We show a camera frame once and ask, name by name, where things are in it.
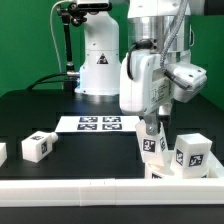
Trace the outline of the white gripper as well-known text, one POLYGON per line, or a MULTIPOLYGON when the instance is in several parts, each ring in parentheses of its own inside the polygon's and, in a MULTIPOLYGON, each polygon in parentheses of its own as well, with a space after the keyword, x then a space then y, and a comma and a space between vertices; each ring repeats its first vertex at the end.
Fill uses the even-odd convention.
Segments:
POLYGON ((120 71, 119 105, 125 115, 145 116, 146 133, 155 136, 160 132, 157 110, 175 99, 186 103, 204 87, 206 71, 190 63, 191 52, 169 53, 165 59, 167 69, 187 89, 179 87, 161 71, 160 55, 149 50, 136 50, 126 57, 120 71))

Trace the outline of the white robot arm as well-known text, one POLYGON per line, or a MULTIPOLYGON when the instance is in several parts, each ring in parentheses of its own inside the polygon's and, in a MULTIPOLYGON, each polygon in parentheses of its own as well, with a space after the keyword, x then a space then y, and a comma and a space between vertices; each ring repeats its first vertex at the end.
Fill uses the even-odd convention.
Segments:
POLYGON ((205 0, 130 0, 130 47, 122 64, 113 67, 106 49, 109 0, 77 0, 86 14, 86 60, 80 89, 88 95, 119 92, 123 113, 141 116, 146 133, 159 132, 157 109, 175 99, 187 102, 203 88, 206 71, 189 62, 191 14, 205 0))

